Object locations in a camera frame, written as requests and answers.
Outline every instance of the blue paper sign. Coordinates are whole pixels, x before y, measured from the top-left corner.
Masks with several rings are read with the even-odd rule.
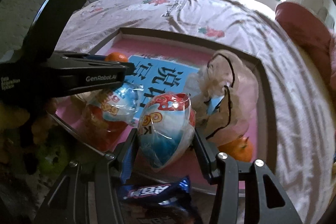
[[[224,95],[220,96],[220,97],[215,97],[215,98],[210,99],[209,106],[208,106],[208,109],[207,109],[207,114],[208,115],[211,115],[212,113],[214,113],[214,111],[219,106],[219,104],[221,103],[223,98],[224,98]]]
[[[132,55],[128,60],[134,63],[135,70],[133,75],[125,77],[125,81],[144,87],[140,109],[135,114],[135,118],[140,117],[142,109],[154,96],[168,91],[182,92],[188,75],[198,71],[188,65],[143,56]]]

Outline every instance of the orange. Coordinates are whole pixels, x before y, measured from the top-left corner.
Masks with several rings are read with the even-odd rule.
[[[249,137],[239,136],[237,139],[218,147],[219,152],[230,155],[235,160],[250,162],[252,160],[253,145]]]
[[[128,62],[128,58],[123,53],[112,52],[105,57],[105,61]]]

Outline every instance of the metal bolt head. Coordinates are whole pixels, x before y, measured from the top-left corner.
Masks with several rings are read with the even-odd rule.
[[[107,158],[108,160],[113,160],[115,158],[115,155],[113,153],[107,153],[105,155],[105,158]]]
[[[70,163],[69,163],[69,166],[70,167],[76,167],[78,165],[78,161],[76,161],[76,160],[72,160],[72,161],[70,161]]]
[[[255,165],[259,166],[259,167],[262,167],[264,165],[264,162],[262,160],[256,160]]]
[[[225,159],[227,159],[227,154],[226,153],[223,153],[223,152],[221,152],[221,153],[218,153],[218,158],[220,158],[220,159],[222,159],[222,160],[225,160]]]

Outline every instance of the bed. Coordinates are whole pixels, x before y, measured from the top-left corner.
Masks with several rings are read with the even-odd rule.
[[[303,222],[316,223],[333,191],[336,115],[312,61],[273,18],[254,0],[98,0],[72,15],[56,49],[88,52],[120,27],[140,27],[207,38],[259,58],[276,109],[276,176]]]

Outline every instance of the snack package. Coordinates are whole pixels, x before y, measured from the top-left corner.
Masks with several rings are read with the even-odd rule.
[[[154,171],[180,158],[194,137],[195,112],[189,96],[164,93],[144,107],[138,123],[142,153]]]
[[[86,141],[100,151],[113,145],[138,110],[143,86],[125,82],[117,90],[101,90],[83,110]]]
[[[190,181],[153,186],[124,185],[118,189],[124,223],[127,224],[202,224],[191,205]]]
[[[258,101],[258,81],[241,59],[230,51],[215,52],[206,66],[187,78],[196,127],[217,146],[249,128],[250,113]]]

